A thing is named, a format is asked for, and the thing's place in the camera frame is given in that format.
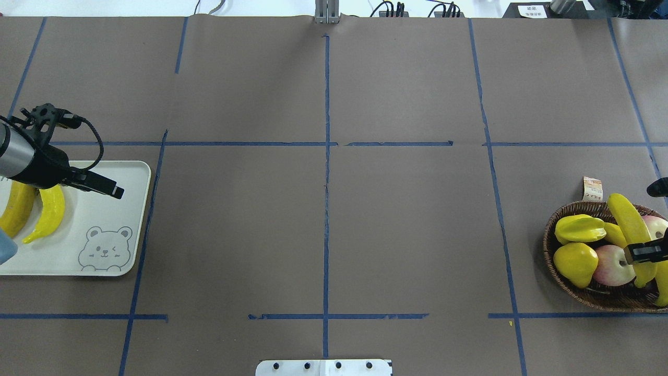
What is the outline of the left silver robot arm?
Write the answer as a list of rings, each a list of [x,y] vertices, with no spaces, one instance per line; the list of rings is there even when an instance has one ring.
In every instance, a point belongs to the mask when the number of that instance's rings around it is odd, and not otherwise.
[[[68,154],[54,147],[51,140],[55,127],[77,129],[82,124],[93,132],[99,151],[91,164],[77,168],[71,166]],[[40,190],[64,185],[122,199],[125,190],[117,185],[117,181],[92,171],[102,162],[103,155],[102,138],[84,117],[73,116],[71,121],[30,121],[14,116],[11,119],[2,117],[2,178]]]

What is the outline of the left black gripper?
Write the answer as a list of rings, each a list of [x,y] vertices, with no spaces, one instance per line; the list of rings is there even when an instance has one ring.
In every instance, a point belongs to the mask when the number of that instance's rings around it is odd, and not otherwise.
[[[49,142],[37,147],[23,142],[18,150],[21,166],[24,167],[18,174],[18,181],[26,185],[46,190],[70,178],[70,186],[77,190],[92,191],[114,199],[122,199],[124,195],[124,189],[112,179],[91,170],[72,170],[67,153]]]

